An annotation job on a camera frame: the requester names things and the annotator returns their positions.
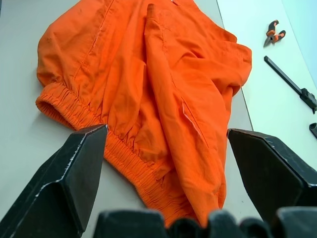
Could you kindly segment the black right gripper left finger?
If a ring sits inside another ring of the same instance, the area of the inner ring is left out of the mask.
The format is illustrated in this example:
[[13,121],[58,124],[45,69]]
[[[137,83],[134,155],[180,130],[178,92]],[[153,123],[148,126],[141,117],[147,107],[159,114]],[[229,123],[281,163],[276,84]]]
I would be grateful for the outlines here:
[[69,135],[35,172],[0,222],[2,238],[80,238],[95,203],[108,127]]

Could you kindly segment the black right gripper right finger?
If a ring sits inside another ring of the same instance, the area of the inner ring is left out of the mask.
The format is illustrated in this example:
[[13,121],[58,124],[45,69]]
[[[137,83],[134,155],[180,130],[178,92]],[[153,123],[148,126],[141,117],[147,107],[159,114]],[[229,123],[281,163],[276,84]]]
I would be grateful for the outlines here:
[[227,131],[244,188],[261,218],[281,207],[317,205],[317,172],[279,138],[260,132]]

